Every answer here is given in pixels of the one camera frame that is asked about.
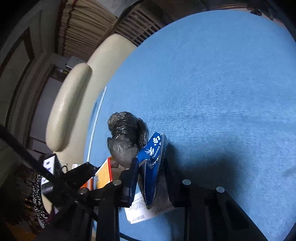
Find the crumpled black bag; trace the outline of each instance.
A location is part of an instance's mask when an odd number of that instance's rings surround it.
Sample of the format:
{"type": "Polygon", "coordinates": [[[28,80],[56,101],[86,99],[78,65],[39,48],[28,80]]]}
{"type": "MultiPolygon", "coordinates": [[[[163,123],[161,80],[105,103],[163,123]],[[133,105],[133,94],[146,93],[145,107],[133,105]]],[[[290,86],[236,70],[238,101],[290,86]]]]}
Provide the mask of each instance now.
{"type": "Polygon", "coordinates": [[[129,168],[131,161],[146,145],[147,128],[144,121],[130,112],[114,113],[108,120],[112,138],[108,137],[109,151],[116,162],[129,168]]]}

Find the blue rug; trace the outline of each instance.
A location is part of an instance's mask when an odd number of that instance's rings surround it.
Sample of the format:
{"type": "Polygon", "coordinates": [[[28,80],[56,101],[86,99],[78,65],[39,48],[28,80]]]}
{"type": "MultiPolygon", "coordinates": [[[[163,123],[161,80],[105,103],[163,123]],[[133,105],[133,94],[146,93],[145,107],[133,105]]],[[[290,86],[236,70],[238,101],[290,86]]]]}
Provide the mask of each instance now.
{"type": "MultiPolygon", "coordinates": [[[[108,83],[90,162],[110,155],[111,114],[129,111],[149,136],[166,134],[167,158],[188,179],[223,186],[268,240],[282,241],[296,221],[295,77],[296,44],[277,23],[233,10],[180,19],[108,83]]],[[[120,231],[140,240],[182,240],[183,228],[183,209],[137,224],[120,211],[120,231]]]]}

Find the beige leather sofa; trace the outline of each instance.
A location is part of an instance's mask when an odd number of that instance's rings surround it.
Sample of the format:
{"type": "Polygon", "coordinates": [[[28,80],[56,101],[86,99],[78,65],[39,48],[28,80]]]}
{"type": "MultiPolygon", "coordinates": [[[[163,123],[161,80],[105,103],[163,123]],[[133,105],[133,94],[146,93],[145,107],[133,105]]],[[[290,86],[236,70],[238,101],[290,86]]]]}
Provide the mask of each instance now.
{"type": "Polygon", "coordinates": [[[136,46],[123,36],[109,36],[87,63],[76,65],[56,97],[46,128],[46,144],[59,160],[82,164],[94,103],[115,71],[136,46]]]}

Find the blue cigarette pack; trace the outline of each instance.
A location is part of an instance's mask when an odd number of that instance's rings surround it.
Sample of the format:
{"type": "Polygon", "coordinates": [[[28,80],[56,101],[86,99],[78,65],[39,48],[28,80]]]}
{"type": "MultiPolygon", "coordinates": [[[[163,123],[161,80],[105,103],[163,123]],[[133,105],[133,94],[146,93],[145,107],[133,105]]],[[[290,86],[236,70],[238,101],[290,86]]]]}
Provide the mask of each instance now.
{"type": "Polygon", "coordinates": [[[138,184],[142,192],[147,209],[153,205],[166,147],[168,145],[165,134],[155,132],[143,147],[137,158],[140,162],[138,184]]]}

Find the white paper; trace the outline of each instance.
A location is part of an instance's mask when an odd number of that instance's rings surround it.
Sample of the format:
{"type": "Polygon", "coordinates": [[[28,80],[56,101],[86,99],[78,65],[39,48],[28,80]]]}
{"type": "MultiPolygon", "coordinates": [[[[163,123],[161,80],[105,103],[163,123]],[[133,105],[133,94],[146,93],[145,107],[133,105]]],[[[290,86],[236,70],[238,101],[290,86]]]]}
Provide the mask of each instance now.
{"type": "MultiPolygon", "coordinates": [[[[54,159],[55,159],[55,156],[52,156],[46,160],[43,161],[43,166],[51,172],[51,174],[54,173],[54,159]]],[[[49,181],[45,178],[45,177],[42,177],[41,178],[41,185],[45,184],[45,183],[48,183],[49,181]]]]}
{"type": "Polygon", "coordinates": [[[163,181],[160,181],[159,184],[160,185],[157,190],[156,199],[151,209],[148,210],[146,208],[145,201],[141,192],[135,194],[135,198],[131,207],[124,208],[126,212],[126,218],[131,224],[154,218],[162,213],[174,209],[168,198],[165,181],[164,183],[163,181]]]}
{"type": "Polygon", "coordinates": [[[77,164],[77,163],[75,163],[75,164],[72,164],[72,170],[74,169],[74,168],[77,168],[77,167],[79,167],[80,166],[80,164],[77,164]]]}

